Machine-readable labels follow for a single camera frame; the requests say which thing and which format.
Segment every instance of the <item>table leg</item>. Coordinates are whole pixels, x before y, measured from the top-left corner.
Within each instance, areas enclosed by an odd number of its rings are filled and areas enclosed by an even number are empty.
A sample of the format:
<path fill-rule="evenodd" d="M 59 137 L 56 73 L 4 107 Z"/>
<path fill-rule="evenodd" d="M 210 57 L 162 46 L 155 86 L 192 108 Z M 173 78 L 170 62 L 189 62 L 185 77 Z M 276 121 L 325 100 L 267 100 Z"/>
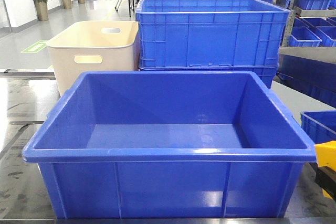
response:
<path fill-rule="evenodd" d="M 130 17 L 131 17 L 131 2 L 130 2 L 130 0 L 128 0 L 128 12 L 129 12 Z"/>

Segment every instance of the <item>green floor marking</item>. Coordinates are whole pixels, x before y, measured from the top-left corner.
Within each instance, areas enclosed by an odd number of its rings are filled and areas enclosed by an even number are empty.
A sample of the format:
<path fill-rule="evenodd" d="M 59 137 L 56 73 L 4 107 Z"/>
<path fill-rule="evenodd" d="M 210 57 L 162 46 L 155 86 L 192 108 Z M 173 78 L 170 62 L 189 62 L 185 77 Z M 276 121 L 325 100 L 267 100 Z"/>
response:
<path fill-rule="evenodd" d="M 31 46 L 27 47 L 26 49 L 22 50 L 22 53 L 29 53 L 29 54 L 35 54 L 37 52 L 40 52 L 42 49 L 44 49 L 47 45 L 46 42 L 48 40 L 39 40 L 38 42 L 32 44 Z"/>

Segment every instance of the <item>bin handle hole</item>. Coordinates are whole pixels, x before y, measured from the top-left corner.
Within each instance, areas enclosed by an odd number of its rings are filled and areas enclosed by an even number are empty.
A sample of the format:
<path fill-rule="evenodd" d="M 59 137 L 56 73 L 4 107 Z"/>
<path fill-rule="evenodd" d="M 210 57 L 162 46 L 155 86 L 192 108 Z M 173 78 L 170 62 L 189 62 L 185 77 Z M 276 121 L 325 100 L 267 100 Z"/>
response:
<path fill-rule="evenodd" d="M 77 64 L 101 64 L 103 57 L 100 55 L 75 55 L 74 61 Z"/>
<path fill-rule="evenodd" d="M 103 34 L 119 34 L 121 30 L 118 27 L 103 27 L 101 32 Z"/>

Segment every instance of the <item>beige storage bin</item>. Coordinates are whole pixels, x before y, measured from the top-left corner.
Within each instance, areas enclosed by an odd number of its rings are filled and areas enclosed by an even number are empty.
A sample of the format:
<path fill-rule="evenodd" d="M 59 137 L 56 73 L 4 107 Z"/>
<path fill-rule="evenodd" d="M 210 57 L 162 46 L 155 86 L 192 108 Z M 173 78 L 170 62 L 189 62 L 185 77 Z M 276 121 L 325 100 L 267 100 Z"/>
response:
<path fill-rule="evenodd" d="M 60 95 L 85 71 L 137 70 L 138 22 L 77 22 L 47 42 Z"/>

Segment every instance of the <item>shelf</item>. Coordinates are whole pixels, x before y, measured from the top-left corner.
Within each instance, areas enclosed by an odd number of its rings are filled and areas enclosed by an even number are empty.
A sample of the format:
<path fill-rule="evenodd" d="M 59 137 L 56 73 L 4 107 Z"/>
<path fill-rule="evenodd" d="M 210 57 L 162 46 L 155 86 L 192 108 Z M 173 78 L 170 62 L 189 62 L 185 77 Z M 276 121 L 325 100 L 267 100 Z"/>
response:
<path fill-rule="evenodd" d="M 300 7 L 296 7 L 295 11 L 301 18 L 336 17 L 336 9 L 333 9 L 333 10 L 302 10 Z"/>

